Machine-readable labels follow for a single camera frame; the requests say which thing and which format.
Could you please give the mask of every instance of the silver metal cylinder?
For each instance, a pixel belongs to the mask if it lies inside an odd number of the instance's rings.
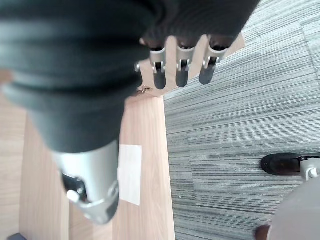
[[[117,140],[88,152],[53,152],[68,199],[97,224],[108,223],[118,208],[118,155]]]

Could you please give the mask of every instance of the metal bracket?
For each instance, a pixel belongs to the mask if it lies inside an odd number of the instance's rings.
[[[152,65],[153,73],[164,73],[166,69],[166,48],[160,51],[150,51],[150,62]]]
[[[300,163],[300,173],[304,181],[314,179],[320,175],[320,159],[309,158]]]
[[[182,61],[187,61],[184,68],[185,71],[189,71],[192,59],[194,57],[195,48],[183,49],[176,46],[176,69],[180,72],[182,70]]]

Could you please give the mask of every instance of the striped carpet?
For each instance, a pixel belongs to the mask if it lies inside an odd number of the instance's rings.
[[[271,153],[320,152],[320,3],[263,0],[246,47],[165,96],[177,240],[253,240],[300,177],[259,168]]]

